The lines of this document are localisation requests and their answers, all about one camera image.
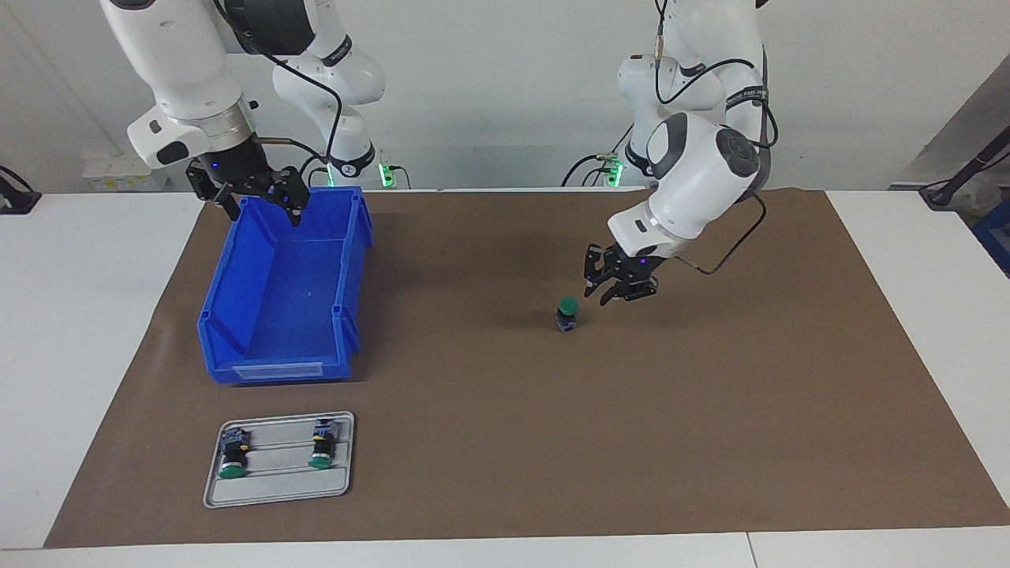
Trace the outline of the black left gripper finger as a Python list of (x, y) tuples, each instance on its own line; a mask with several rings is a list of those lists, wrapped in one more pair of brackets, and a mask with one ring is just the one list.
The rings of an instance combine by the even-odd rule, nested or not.
[(585, 298), (595, 294), (600, 284), (613, 278), (615, 252), (611, 247), (585, 249)]
[(659, 291), (656, 278), (638, 281), (616, 280), (601, 296), (601, 305), (609, 305), (613, 301), (639, 301), (656, 294), (656, 291)]

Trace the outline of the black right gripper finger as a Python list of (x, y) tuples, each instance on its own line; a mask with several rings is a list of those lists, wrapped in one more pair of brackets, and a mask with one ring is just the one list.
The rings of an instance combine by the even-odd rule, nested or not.
[(231, 222), (236, 222), (239, 219), (241, 209), (232, 197), (230, 187), (227, 185), (217, 187), (202, 162), (190, 162), (187, 165), (187, 180), (198, 199), (212, 202), (215, 206), (223, 209)]
[(271, 171), (268, 175), (264, 200), (282, 208), (291, 226), (299, 227), (304, 209), (310, 201), (310, 191), (299, 169), (295, 166), (285, 166), (284, 169)]

